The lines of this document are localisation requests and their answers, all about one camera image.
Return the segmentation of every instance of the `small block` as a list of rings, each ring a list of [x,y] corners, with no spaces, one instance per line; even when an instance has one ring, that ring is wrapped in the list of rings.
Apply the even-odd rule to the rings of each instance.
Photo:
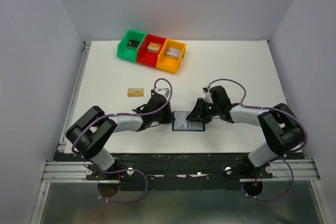
[[[181,54],[181,50],[178,50],[178,49],[173,48],[173,47],[170,47],[167,50],[167,57],[170,57],[170,58],[173,58],[173,59],[176,59],[176,60],[179,59],[180,54]]]
[[[153,43],[153,42],[150,42],[147,46],[147,51],[149,52],[154,52],[154,53],[158,53],[159,50],[160,50],[160,47],[161,45],[160,44],[157,44],[157,43]]]
[[[127,48],[136,50],[140,44],[140,41],[130,39],[127,43]]]
[[[127,97],[143,97],[143,88],[128,89]]]

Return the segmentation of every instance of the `white wall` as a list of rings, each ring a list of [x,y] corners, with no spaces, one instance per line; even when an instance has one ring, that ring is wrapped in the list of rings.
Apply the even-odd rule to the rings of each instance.
[[[82,39],[61,0],[0,0],[0,223],[29,223]]]
[[[85,40],[128,28],[175,39],[270,39],[293,0],[62,0]]]
[[[307,127],[313,157],[336,220],[336,0],[294,0],[270,49],[294,113]]]

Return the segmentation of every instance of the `small container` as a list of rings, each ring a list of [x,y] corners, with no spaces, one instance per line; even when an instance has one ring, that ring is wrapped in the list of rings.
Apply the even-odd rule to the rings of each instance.
[[[146,35],[147,35],[146,33],[143,33],[141,31],[137,31],[133,29],[127,30],[126,34],[124,35],[124,37],[118,44],[117,56],[125,60],[136,61],[138,50],[143,40],[145,39]],[[128,42],[130,40],[136,40],[140,42],[136,49],[131,49],[127,47]]]
[[[176,48],[181,51],[178,59],[173,59],[167,56],[167,51],[170,47]],[[185,43],[178,42],[172,39],[167,39],[159,53],[156,67],[171,73],[176,73],[180,68],[181,59],[184,57],[185,47]]]
[[[148,47],[150,42],[161,45],[161,47],[160,47],[160,49],[157,53],[148,51],[147,47]],[[139,50],[138,50],[138,56],[137,56],[137,59],[136,59],[137,62],[139,62],[141,64],[145,64],[147,66],[156,67],[156,63],[157,63],[157,60],[158,60],[157,58],[158,58],[165,42],[166,42],[166,38],[162,38],[162,37],[155,36],[155,35],[152,35],[152,34],[147,34],[145,39],[143,40]]]

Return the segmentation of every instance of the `gold card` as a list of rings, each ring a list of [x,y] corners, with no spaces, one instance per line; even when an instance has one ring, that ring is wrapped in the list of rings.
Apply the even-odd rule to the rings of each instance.
[[[143,97],[143,88],[128,89],[127,97]]]

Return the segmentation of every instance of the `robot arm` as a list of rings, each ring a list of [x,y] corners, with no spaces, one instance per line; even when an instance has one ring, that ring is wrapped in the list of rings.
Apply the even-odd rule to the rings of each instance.
[[[212,117],[219,116],[229,123],[260,126],[266,142],[247,156],[249,165],[254,168],[290,152],[291,149],[303,143],[304,133],[298,123],[290,117],[276,111],[244,108],[239,103],[231,104],[222,86],[203,90],[205,98],[197,100],[187,120],[208,123]],[[280,103],[274,108],[294,116],[286,104]]]
[[[135,110],[137,115],[124,113],[99,120],[91,127],[76,143],[76,149],[85,159],[90,159],[102,170],[108,170],[114,164],[114,158],[104,148],[112,133],[121,131],[143,131],[151,126],[153,122],[168,124],[175,121],[175,117],[168,103],[159,112],[148,115],[164,105],[170,94],[169,89],[154,89],[151,91],[151,98]],[[105,112],[98,106],[91,107],[70,129],[66,132],[67,139],[74,144],[83,131],[97,118],[105,116]]]

